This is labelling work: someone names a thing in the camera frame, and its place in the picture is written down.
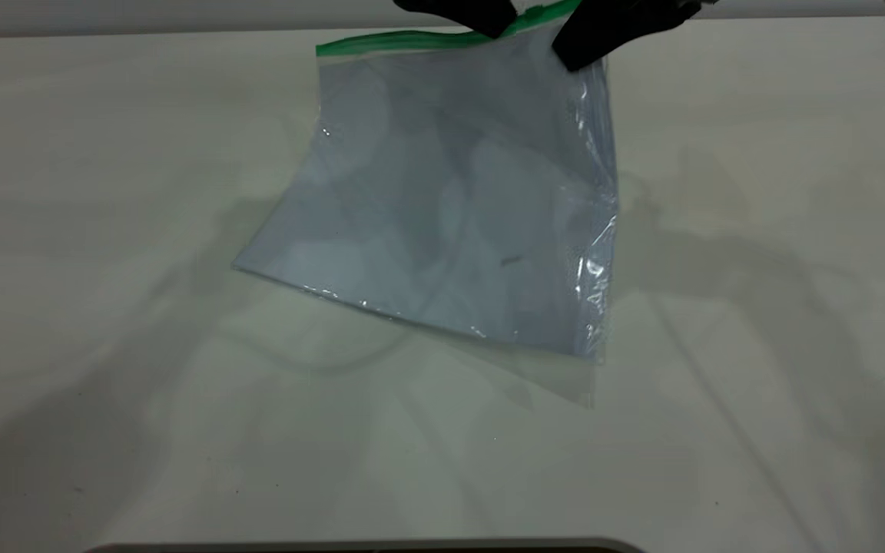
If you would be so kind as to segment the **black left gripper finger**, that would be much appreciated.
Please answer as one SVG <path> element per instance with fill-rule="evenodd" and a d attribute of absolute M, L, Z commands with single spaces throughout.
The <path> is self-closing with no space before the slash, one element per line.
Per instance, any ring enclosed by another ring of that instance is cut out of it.
<path fill-rule="evenodd" d="M 501 38 L 519 17 L 512 1 L 501 0 L 396 0 L 396 6 L 407 12 L 438 15 L 491 39 Z"/>

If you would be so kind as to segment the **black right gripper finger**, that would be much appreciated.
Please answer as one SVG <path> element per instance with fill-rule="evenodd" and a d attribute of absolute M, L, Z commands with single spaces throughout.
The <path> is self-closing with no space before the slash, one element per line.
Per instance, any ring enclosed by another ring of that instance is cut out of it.
<path fill-rule="evenodd" d="M 559 29 L 552 51 L 577 72 L 643 36 L 670 31 L 702 10 L 703 1 L 582 1 Z"/>

